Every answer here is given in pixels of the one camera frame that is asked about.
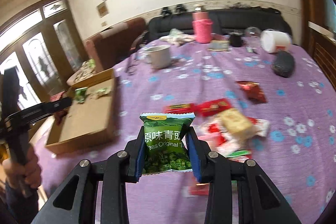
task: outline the metal screw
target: metal screw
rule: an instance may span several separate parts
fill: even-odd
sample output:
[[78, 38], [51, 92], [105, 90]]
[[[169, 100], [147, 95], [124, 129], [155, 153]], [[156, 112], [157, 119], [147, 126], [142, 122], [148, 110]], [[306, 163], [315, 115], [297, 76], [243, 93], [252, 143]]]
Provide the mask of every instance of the metal screw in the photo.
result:
[[248, 166], [251, 166], [251, 167], [255, 166], [255, 161], [254, 160], [247, 160], [246, 163], [247, 163]]
[[217, 158], [217, 157], [218, 157], [218, 153], [215, 152], [215, 151], [211, 151], [211, 152], [209, 152], [208, 155], [209, 155], [210, 158]]
[[88, 161], [88, 160], [82, 160], [82, 161], [79, 163], [79, 165], [80, 165], [81, 167], [88, 166], [88, 165], [89, 165], [89, 161]]
[[119, 152], [117, 153], [117, 156], [118, 156], [119, 158], [124, 158], [124, 157], [127, 156], [127, 152], [126, 152], [126, 151], [119, 151]]

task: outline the purple bedsheet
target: purple bedsheet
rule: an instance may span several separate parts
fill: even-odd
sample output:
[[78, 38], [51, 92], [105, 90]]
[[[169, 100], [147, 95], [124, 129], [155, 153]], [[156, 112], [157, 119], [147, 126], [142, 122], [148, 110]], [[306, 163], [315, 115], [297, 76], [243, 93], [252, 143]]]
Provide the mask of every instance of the purple bedsheet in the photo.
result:
[[[165, 42], [155, 41], [148, 46], [160, 44]], [[127, 60], [115, 65], [121, 80], [118, 142], [55, 157], [44, 148], [44, 136], [36, 151], [46, 192], [50, 194], [80, 160], [105, 160], [122, 150], [127, 141], [137, 137], [141, 112], [161, 112], [166, 105], [226, 97], [246, 116], [271, 122], [266, 138], [249, 141], [253, 158], [301, 222], [314, 223], [336, 188], [336, 97], [332, 85], [298, 46], [291, 47], [296, 68], [288, 79], [273, 73], [270, 64], [274, 56], [262, 50], [256, 55], [244, 47], [231, 52], [209, 52], [206, 48], [197, 42], [172, 46], [172, 55], [180, 61], [160, 71], [152, 70], [141, 60], [133, 75], [124, 72]], [[235, 83], [239, 80], [259, 82], [268, 103], [247, 100]], [[197, 117], [192, 123], [196, 131], [202, 121]], [[204, 223], [207, 197], [186, 197], [189, 176], [190, 173], [168, 172], [142, 176], [139, 183], [127, 184], [130, 223]]]

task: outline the green peas package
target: green peas package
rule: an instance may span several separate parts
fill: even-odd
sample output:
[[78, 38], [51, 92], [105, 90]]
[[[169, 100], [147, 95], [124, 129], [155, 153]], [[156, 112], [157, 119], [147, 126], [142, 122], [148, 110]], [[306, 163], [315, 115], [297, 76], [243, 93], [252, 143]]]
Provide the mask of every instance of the green peas package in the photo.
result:
[[190, 126], [194, 113], [142, 113], [146, 158], [143, 175], [191, 171], [187, 150], [180, 139], [182, 126]]

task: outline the person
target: person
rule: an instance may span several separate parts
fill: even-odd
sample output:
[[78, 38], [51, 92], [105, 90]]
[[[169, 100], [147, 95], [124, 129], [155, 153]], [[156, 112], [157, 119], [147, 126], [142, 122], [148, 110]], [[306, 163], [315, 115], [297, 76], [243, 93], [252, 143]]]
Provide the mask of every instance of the person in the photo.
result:
[[[11, 159], [3, 161], [2, 166], [6, 174], [6, 202], [7, 207], [0, 200], [1, 223], [14, 223], [9, 212], [18, 224], [31, 223], [38, 213], [37, 188], [41, 185], [41, 167], [38, 164], [38, 157], [32, 146], [27, 153], [27, 163], [22, 166]], [[17, 177], [25, 178], [25, 183], [32, 188], [33, 194], [25, 198], [19, 190]]]

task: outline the blue gripper pad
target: blue gripper pad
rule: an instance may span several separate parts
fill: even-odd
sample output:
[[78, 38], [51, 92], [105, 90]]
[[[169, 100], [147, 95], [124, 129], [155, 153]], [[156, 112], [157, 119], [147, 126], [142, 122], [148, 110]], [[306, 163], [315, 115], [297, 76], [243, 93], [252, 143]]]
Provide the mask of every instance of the blue gripper pad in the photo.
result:
[[135, 164], [135, 177], [137, 178], [138, 181], [142, 176], [142, 170], [144, 164], [145, 164], [145, 140], [143, 139]]
[[187, 144], [190, 163], [193, 169], [194, 176], [197, 179], [197, 181], [201, 181], [201, 163], [198, 158], [193, 139], [189, 133], [187, 133], [185, 136], [185, 142]]

